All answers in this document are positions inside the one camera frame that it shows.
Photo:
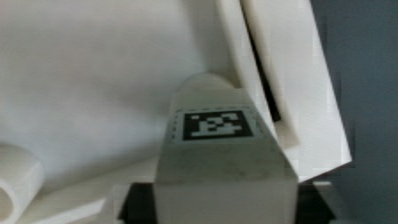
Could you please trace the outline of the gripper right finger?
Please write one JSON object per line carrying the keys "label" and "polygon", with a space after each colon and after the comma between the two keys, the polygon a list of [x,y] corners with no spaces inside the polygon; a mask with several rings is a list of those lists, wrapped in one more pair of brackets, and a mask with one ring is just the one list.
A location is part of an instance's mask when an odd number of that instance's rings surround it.
{"label": "gripper right finger", "polygon": [[295,224],[348,224],[350,212],[329,181],[299,185]]}

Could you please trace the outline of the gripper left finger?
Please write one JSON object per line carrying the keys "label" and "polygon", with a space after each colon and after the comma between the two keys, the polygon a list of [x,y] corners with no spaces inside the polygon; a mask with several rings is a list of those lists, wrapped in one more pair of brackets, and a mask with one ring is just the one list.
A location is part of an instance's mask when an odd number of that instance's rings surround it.
{"label": "gripper left finger", "polygon": [[151,183],[114,187],[103,205],[103,224],[158,224]]}

